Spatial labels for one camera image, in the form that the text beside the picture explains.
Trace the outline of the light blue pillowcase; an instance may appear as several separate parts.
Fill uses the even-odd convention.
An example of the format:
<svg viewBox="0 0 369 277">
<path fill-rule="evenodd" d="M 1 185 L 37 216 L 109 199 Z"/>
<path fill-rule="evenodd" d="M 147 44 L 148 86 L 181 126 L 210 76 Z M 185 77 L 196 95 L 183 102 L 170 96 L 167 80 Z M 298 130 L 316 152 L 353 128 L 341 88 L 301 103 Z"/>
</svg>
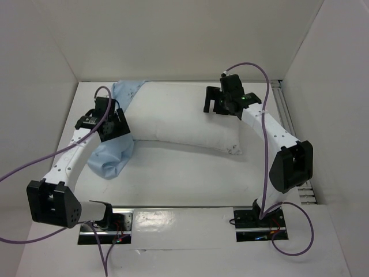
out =
<svg viewBox="0 0 369 277">
<path fill-rule="evenodd" d="M 112 98 L 116 106 L 126 111 L 145 80 L 120 80 L 111 87 Z M 93 151 L 87 161 L 88 167 L 104 179 L 113 179 L 119 175 L 132 157 L 134 140 L 131 133 L 102 142 Z"/>
</svg>

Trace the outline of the white pillow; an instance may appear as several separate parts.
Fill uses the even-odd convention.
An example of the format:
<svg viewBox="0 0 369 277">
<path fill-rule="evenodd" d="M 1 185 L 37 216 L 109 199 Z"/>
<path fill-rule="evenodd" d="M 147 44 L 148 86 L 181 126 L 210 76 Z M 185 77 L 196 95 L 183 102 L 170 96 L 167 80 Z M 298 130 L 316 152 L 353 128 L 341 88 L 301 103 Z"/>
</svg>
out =
<svg viewBox="0 0 369 277">
<path fill-rule="evenodd" d="M 205 94 L 199 85 L 145 83 L 125 111 L 133 138 L 242 154 L 238 119 L 205 113 Z"/>
</svg>

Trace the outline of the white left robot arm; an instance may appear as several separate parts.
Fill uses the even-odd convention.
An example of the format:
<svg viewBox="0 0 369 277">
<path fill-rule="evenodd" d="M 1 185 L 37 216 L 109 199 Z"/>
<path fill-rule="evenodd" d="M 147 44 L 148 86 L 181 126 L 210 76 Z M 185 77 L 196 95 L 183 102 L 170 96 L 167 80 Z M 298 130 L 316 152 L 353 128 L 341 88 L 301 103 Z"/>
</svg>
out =
<svg viewBox="0 0 369 277">
<path fill-rule="evenodd" d="M 112 205 L 80 202 L 74 195 L 76 183 L 86 165 L 102 178 L 115 178 L 132 152 L 133 139 L 119 103 L 97 97 L 95 108 L 77 121 L 69 149 L 40 181 L 27 186 L 33 221 L 67 228 L 91 221 L 108 230 L 114 223 Z"/>
</svg>

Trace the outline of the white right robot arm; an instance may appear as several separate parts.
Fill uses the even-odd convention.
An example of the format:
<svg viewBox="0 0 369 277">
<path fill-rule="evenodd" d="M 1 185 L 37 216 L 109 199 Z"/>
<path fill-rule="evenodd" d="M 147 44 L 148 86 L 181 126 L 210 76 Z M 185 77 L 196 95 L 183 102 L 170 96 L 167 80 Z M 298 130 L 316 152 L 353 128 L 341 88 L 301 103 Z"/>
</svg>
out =
<svg viewBox="0 0 369 277">
<path fill-rule="evenodd" d="M 237 74 L 223 73 L 219 87 L 207 87 L 203 111 L 236 116 L 264 141 L 263 192 L 253 203 L 251 218 L 257 226 L 265 226 L 289 191 L 312 178 L 312 144 L 284 129 L 266 111 L 266 100 L 245 93 Z"/>
</svg>

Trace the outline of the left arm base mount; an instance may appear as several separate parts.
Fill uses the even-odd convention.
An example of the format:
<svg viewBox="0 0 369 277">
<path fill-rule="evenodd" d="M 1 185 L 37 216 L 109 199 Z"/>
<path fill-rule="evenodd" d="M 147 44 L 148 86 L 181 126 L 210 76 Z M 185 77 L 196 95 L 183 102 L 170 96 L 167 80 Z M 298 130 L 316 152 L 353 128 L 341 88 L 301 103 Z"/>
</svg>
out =
<svg viewBox="0 0 369 277">
<path fill-rule="evenodd" d="M 112 218 L 107 227 L 99 227 L 93 224 L 98 239 L 90 226 L 82 224 L 78 234 L 78 245 L 128 245 L 131 244 L 132 226 L 133 226 L 133 210 L 125 208 L 113 208 Z"/>
</svg>

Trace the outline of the aluminium rail right side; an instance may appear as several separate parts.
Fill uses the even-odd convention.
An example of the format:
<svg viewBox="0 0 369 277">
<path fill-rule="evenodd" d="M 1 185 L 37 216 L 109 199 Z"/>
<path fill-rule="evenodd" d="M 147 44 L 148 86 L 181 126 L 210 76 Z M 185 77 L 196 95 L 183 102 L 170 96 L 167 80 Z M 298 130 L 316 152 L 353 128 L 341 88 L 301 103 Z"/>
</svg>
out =
<svg viewBox="0 0 369 277">
<path fill-rule="evenodd" d="M 287 102 L 283 94 L 281 81 L 272 80 L 271 86 L 272 86 L 273 96 L 276 101 L 278 113 L 280 116 L 281 124 L 284 127 L 284 129 L 286 129 L 288 132 L 290 132 L 290 134 L 296 137 L 295 128 L 293 127 L 289 108 L 287 106 Z M 307 181 L 304 184 L 298 186 L 298 192 L 299 192 L 300 201 L 303 205 L 318 204 L 317 198 L 315 196 L 315 193 L 314 193 L 314 190 L 312 188 L 312 184 L 310 181 Z"/>
</svg>

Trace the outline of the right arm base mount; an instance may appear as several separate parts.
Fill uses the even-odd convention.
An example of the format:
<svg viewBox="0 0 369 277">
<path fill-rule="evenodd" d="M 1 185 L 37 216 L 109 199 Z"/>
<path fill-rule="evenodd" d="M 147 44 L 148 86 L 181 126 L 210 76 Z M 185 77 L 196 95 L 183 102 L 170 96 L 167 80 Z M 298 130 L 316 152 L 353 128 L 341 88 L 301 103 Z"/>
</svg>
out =
<svg viewBox="0 0 369 277">
<path fill-rule="evenodd" d="M 259 220 L 251 207 L 237 207 L 229 223 L 235 227 L 237 242 L 271 241 L 272 236 L 275 240 L 289 239 L 281 208 Z"/>
</svg>

